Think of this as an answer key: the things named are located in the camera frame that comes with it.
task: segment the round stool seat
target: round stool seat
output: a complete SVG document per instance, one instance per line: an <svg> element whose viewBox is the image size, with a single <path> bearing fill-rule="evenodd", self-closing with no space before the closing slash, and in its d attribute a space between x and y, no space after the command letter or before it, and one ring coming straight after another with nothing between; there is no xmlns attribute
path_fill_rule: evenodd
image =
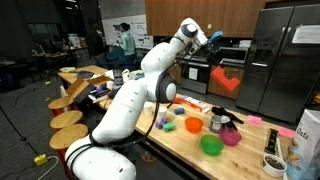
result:
<svg viewBox="0 0 320 180"><path fill-rule="evenodd" d="M55 133L50 139L50 147L55 150L67 149L76 140L88 134L88 127L83 124L73 124Z"/></svg>
<svg viewBox="0 0 320 180"><path fill-rule="evenodd" d="M71 97L62 97L52 101L49 105L49 109L61 109L67 107L73 103L73 99Z"/></svg>
<svg viewBox="0 0 320 180"><path fill-rule="evenodd" d="M53 129L62 129L79 122L82 115L82 112L77 110L62 113L51 120L50 126Z"/></svg>

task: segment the wooden stool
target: wooden stool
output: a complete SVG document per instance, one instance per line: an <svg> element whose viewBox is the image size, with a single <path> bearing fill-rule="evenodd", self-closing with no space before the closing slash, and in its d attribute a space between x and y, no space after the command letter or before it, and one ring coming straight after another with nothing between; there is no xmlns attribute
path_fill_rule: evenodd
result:
<svg viewBox="0 0 320 180"><path fill-rule="evenodd" d="M50 122L50 126L52 129L55 130L55 132L57 132L60 129L70 126L72 124L77 124L77 123L85 124L84 121L82 120L82 116L83 114L81 111L78 111L78 110L68 111L54 117Z"/></svg>
<svg viewBox="0 0 320 180"><path fill-rule="evenodd" d="M62 162L66 175L71 177L71 172L65 162L65 154L67 149L76 140L85 137L88 134L88 127L83 124L72 124L55 133L50 139L50 147L56 150L59 154L60 161Z"/></svg>
<svg viewBox="0 0 320 180"><path fill-rule="evenodd" d="M51 109L53 115L56 117L59 114L63 113L62 108L70 106L70 109L72 110L79 110L78 106L75 104L73 99L69 96L62 97L59 99L56 99L52 101L49 105L48 108Z"/></svg>

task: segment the orange cup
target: orange cup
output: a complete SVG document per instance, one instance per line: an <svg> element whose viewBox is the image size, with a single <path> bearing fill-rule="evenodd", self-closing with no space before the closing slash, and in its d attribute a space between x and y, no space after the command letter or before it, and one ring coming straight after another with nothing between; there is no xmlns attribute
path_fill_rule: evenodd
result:
<svg viewBox="0 0 320 180"><path fill-rule="evenodd" d="M187 130L191 133L200 132L203 126L201 119L196 117L189 117L184 121L184 123L186 124Z"/></svg>

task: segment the kitchen cabinet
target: kitchen cabinet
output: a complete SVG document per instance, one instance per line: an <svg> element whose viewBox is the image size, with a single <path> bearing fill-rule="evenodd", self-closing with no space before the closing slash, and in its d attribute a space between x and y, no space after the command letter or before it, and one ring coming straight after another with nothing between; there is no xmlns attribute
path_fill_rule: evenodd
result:
<svg viewBox="0 0 320 180"><path fill-rule="evenodd" d="M173 36L181 22L190 17L203 29L207 0L145 0L147 33Z"/></svg>
<svg viewBox="0 0 320 180"><path fill-rule="evenodd" d="M238 34L236 37L252 38L260 9L265 6L264 0L242 0L245 1L242 7L242 14L239 21Z"/></svg>
<svg viewBox="0 0 320 180"><path fill-rule="evenodd" d="M265 0L145 0L148 35L173 36L191 17L207 36L252 38Z"/></svg>
<svg viewBox="0 0 320 180"><path fill-rule="evenodd" d="M225 90L215 79L210 77L208 92L217 94L223 97L227 97L230 99L237 99L240 85L241 85L241 80L243 77L243 72L244 70L240 68L225 67L225 76L228 79L238 78L240 80L240 84L232 92L230 92Z"/></svg>

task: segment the stainless steel refrigerator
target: stainless steel refrigerator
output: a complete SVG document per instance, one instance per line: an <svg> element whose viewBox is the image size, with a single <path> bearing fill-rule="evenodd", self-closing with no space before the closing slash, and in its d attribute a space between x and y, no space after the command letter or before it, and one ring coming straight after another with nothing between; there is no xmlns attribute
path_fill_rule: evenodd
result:
<svg viewBox="0 0 320 180"><path fill-rule="evenodd" d="M260 11L236 105L296 123L320 73L320 4Z"/></svg>

